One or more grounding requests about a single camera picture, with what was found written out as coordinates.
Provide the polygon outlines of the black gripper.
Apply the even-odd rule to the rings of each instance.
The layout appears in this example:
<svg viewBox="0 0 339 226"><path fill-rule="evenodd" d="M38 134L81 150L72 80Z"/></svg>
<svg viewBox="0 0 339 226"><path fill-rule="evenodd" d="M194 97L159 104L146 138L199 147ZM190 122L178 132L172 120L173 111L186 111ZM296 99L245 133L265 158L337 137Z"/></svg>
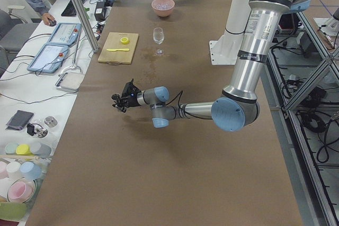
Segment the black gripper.
<svg viewBox="0 0 339 226"><path fill-rule="evenodd" d="M125 113L128 107L139 106L137 101L137 95L139 93L138 88L127 88L124 89L121 96L116 98L117 103L122 103L117 105L117 109L120 112Z"/></svg>

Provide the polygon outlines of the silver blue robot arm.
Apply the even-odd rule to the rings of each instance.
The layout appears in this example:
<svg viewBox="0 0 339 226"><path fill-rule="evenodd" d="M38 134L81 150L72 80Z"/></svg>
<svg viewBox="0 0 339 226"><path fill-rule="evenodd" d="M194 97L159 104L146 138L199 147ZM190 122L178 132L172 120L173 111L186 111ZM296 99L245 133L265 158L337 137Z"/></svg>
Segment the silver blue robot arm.
<svg viewBox="0 0 339 226"><path fill-rule="evenodd" d="M121 95L114 94L113 107L125 112L129 107L148 105L155 128L169 125L170 120L182 118L213 120L224 131L238 131L253 123L260 113L255 94L261 70L267 60L271 41L283 14L308 8L310 0L248 0L251 9L237 54L230 84L223 88L220 98L213 102L171 106L169 92L164 86L145 91L133 82L126 83Z"/></svg>

